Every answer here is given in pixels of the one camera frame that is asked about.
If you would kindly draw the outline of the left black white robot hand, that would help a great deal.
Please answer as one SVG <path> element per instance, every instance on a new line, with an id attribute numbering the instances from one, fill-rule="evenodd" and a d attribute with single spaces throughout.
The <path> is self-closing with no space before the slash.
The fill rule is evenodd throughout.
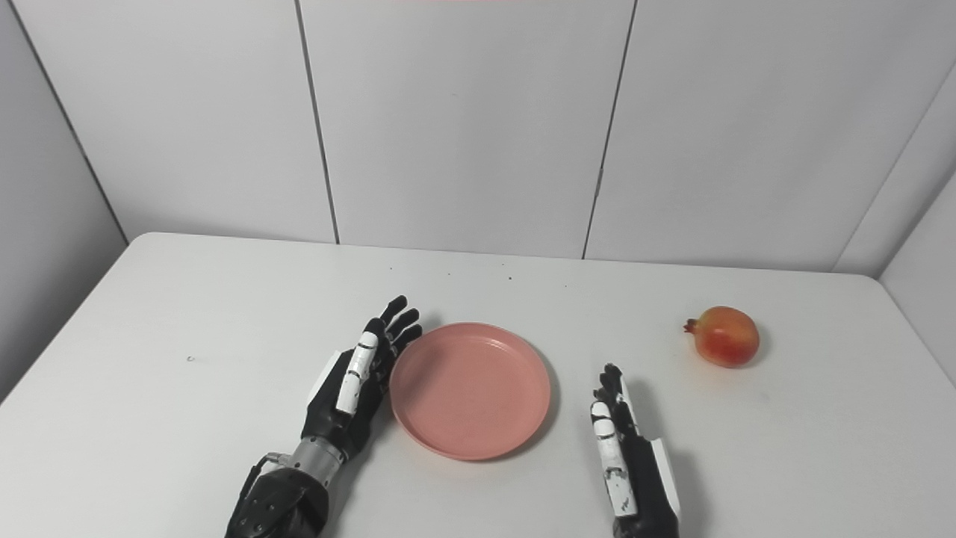
<path id="1" fill-rule="evenodd" d="M 406 296 L 397 296 L 368 321 L 355 347 L 332 354 L 311 393 L 302 437 L 325 439 L 346 460 L 361 453 L 397 358 L 423 335 L 419 317 Z"/>

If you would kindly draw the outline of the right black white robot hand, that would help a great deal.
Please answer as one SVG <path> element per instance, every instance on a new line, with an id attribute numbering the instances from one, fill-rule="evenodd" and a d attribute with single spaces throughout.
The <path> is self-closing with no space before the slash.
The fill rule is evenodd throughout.
<path id="1" fill-rule="evenodd" d="M 680 500 L 665 443 L 636 425 L 634 404 L 617 365 L 607 363 L 590 408 L 615 537 L 678 537 Z"/>

